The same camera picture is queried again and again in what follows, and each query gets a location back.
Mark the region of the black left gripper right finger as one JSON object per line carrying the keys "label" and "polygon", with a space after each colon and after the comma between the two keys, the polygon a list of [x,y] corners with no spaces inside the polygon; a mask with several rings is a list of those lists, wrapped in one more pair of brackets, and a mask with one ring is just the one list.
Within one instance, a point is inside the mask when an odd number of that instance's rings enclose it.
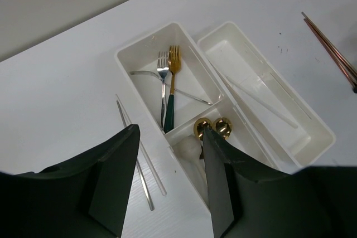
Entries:
{"label": "black left gripper right finger", "polygon": [[214,237],[226,236],[244,215],[239,176],[255,183],[288,176],[242,152],[211,128],[204,130],[202,150]]}

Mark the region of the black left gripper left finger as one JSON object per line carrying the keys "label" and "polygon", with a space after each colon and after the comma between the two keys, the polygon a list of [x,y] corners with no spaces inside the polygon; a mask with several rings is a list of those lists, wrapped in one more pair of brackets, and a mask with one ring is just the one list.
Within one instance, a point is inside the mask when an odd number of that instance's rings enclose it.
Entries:
{"label": "black left gripper left finger", "polygon": [[73,158],[14,176],[14,237],[120,237],[139,138],[131,124]]}

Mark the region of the white plastic spoon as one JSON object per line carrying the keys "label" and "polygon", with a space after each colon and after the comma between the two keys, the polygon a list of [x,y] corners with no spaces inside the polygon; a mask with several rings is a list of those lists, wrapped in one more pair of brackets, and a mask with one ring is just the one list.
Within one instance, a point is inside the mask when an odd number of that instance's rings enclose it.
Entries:
{"label": "white plastic spoon", "polygon": [[182,139],[180,142],[178,142],[177,151],[182,159],[189,161],[196,166],[197,171],[199,172],[202,178],[202,181],[207,187],[208,183],[205,169],[200,163],[200,155],[202,152],[200,142],[195,137],[189,135]]}

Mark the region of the gold spoon green handle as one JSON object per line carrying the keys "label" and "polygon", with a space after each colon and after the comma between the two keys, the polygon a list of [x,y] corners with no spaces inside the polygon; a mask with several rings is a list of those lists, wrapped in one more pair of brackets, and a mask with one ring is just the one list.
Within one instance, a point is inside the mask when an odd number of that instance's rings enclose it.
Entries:
{"label": "gold spoon green handle", "polygon": [[208,118],[199,118],[194,124],[194,135],[195,137],[203,141],[203,135],[206,128],[212,128],[212,122]]}
{"label": "gold spoon green handle", "polygon": [[229,138],[232,133],[232,123],[226,117],[217,118],[213,122],[213,129],[225,140]]}

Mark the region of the small silver fork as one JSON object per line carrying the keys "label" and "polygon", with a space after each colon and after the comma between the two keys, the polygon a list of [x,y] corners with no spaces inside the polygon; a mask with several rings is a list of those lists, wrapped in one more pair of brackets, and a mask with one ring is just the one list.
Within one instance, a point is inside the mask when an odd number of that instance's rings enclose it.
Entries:
{"label": "small silver fork", "polygon": [[167,107],[165,79],[169,72],[168,52],[161,51],[158,53],[157,72],[162,83],[161,127],[164,127],[165,112]]}

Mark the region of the copper chopstick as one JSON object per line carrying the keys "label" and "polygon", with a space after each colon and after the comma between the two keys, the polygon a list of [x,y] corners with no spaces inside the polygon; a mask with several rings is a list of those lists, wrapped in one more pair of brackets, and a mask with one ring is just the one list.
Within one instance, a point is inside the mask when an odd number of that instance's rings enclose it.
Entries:
{"label": "copper chopstick", "polygon": [[356,75],[356,69],[354,66],[347,60],[347,58],[337,49],[337,47],[326,37],[325,34],[322,33],[322,31],[312,22],[312,20],[304,13],[301,12],[304,18],[306,18],[310,24],[313,25],[313,27],[316,29],[316,31],[323,37],[323,39],[328,43],[328,45],[337,53],[338,56],[342,57],[342,60],[344,63],[347,64],[347,66],[350,68],[350,70],[353,72],[353,74]]}
{"label": "copper chopstick", "polygon": [[332,60],[336,63],[340,71],[344,74],[348,82],[351,84],[353,92],[356,93],[356,75],[350,70],[346,63],[343,62],[342,57],[338,56],[337,53],[328,45],[328,43],[323,39],[323,37],[316,31],[312,24],[304,18],[305,23],[309,26],[310,30],[317,37],[319,42],[322,44],[324,49],[330,55]]}

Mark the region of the gold fork green handle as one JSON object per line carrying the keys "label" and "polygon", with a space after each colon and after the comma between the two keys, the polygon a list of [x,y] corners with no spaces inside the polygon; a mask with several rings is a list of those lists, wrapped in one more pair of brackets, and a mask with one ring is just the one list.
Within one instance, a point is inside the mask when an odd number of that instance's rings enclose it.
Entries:
{"label": "gold fork green handle", "polygon": [[169,71],[171,72],[171,86],[167,102],[165,124],[163,127],[165,133],[168,133],[174,128],[175,76],[181,70],[181,50],[179,46],[170,46],[168,63]]}

